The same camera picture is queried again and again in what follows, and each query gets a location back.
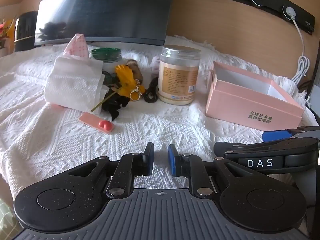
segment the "jar with green lid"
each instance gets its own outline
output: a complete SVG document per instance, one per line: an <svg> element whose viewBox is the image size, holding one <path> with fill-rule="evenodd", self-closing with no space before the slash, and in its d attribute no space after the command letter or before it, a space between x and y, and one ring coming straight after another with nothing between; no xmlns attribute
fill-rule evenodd
<svg viewBox="0 0 320 240"><path fill-rule="evenodd" d="M109 73L115 73L116 66L125 64L121 57L121 49L118 48L93 49L90 52L90 57L103 61L102 69Z"/></svg>
<svg viewBox="0 0 320 240"><path fill-rule="evenodd" d="M163 46L159 67L159 98L172 105L194 100L201 51L184 46Z"/></svg>

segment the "gray ribbed plate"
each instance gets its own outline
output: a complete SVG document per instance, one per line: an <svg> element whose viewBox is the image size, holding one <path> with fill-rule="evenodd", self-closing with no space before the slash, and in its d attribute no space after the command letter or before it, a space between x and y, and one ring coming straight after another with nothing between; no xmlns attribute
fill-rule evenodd
<svg viewBox="0 0 320 240"><path fill-rule="evenodd" d="M17 240L307 240L298 230L260 234L225 219L211 200L187 189L135 189L111 200L101 215L73 232L45 234L24 230Z"/></svg>

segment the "black screen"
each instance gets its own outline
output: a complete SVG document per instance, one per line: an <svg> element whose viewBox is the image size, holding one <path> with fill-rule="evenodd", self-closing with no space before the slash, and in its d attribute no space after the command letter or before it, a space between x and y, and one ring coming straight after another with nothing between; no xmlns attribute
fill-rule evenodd
<svg viewBox="0 0 320 240"><path fill-rule="evenodd" d="M172 0L42 0L35 44L87 41L164 44Z"/></svg>

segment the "green checkered fabric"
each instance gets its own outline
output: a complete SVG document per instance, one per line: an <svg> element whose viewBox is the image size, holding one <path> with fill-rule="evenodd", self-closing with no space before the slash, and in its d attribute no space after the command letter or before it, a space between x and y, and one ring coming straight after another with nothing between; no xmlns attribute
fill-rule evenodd
<svg viewBox="0 0 320 240"><path fill-rule="evenodd" d="M11 240L21 231L13 210L0 199L0 240Z"/></svg>

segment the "jar label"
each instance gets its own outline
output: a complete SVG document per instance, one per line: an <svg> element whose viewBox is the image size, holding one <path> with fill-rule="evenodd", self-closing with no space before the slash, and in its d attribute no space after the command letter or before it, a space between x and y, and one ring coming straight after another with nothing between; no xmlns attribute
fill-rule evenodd
<svg viewBox="0 0 320 240"><path fill-rule="evenodd" d="M194 97L199 67L184 67L160 61L159 94L170 100L187 101Z"/></svg>

